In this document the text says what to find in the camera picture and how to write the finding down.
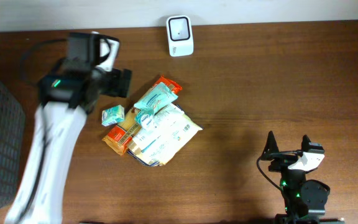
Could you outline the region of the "small teal tissue pack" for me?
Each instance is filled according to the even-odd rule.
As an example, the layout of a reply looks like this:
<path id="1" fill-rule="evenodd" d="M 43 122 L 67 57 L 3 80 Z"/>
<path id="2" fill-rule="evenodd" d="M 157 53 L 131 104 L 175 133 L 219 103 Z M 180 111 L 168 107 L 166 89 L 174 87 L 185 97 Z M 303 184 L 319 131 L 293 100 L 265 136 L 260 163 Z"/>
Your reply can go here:
<path id="1" fill-rule="evenodd" d="M 146 130 L 153 129 L 154 123 L 154 111 L 153 110 L 140 110 L 135 116 L 135 121 Z"/>

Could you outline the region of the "teal flushable wipes pack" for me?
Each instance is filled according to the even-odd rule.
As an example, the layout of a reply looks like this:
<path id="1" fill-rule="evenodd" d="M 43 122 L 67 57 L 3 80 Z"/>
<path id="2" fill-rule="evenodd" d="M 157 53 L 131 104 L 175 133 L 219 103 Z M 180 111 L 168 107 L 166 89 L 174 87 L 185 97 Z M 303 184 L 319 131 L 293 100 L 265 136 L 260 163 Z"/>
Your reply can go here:
<path id="1" fill-rule="evenodd" d="M 145 94 L 134 107 L 141 111 L 148 111 L 152 114 L 157 113 L 160 109 L 172 103 L 178 96 L 172 92 L 164 83 L 159 83 L 154 86 L 148 93 Z"/>

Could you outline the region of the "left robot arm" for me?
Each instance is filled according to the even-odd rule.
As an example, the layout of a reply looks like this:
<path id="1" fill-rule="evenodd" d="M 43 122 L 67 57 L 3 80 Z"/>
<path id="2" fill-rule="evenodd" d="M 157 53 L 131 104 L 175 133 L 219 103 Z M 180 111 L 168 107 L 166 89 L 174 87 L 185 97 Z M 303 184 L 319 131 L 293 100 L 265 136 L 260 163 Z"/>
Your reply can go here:
<path id="1" fill-rule="evenodd" d="M 120 41 L 72 32 L 67 52 L 34 86 L 39 91 L 31 149 L 5 223 L 61 223 L 73 150 L 101 95 L 128 96 L 132 72 L 113 67 Z"/>

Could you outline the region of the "orange spaghetti packet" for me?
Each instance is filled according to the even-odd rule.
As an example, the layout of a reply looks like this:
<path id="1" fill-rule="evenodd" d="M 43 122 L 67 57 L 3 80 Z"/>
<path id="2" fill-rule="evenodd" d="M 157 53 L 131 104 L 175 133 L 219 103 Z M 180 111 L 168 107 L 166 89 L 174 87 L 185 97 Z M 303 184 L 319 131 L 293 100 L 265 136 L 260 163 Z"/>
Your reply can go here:
<path id="1" fill-rule="evenodd" d="M 182 91 L 182 87 L 175 81 L 165 78 L 163 75 L 140 97 L 143 99 L 159 83 L 165 84 L 174 94 Z M 103 141 L 116 153 L 122 156 L 127 151 L 127 144 L 137 134 L 141 126 L 136 123 L 135 116 L 139 110 L 134 106 L 125 114 L 124 121 L 117 123 L 110 132 L 103 137 Z"/>

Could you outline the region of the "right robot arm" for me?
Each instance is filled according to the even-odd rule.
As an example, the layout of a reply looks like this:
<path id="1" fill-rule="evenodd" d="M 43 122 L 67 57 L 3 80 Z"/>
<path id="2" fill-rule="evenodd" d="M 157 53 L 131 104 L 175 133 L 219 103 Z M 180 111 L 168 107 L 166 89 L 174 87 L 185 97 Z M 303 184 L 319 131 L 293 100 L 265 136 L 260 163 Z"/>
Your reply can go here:
<path id="1" fill-rule="evenodd" d="M 344 223 L 344 219 L 323 219 L 331 189 L 325 183 L 306 178 L 318 168 L 325 157 L 319 143 L 304 135 L 301 148 L 280 151 L 272 131 L 256 161 L 259 172 L 278 189 L 284 199 L 285 213 L 277 214 L 274 223 Z"/>

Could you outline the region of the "cream noodle packet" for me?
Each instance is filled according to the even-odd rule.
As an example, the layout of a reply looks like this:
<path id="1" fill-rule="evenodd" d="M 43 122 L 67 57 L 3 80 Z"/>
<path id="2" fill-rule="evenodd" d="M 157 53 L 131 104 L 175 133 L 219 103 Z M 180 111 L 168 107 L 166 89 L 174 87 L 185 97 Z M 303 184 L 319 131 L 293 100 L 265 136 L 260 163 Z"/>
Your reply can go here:
<path id="1" fill-rule="evenodd" d="M 174 155 L 203 128 L 194 123 L 186 114 L 170 126 L 160 137 L 147 146 L 140 154 L 127 152 L 149 167 L 164 166 Z"/>

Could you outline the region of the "white label packet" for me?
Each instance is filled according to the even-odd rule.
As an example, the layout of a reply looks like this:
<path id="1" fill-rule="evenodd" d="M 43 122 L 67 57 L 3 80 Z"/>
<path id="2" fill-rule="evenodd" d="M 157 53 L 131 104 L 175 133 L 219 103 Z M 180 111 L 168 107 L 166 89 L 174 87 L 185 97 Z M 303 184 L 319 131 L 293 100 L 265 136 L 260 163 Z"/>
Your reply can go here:
<path id="1" fill-rule="evenodd" d="M 162 108 L 153 118 L 149 129 L 141 128 L 127 147 L 134 154 L 140 154 L 147 146 L 160 137 L 170 126 L 179 120 L 184 111 L 174 104 Z"/>

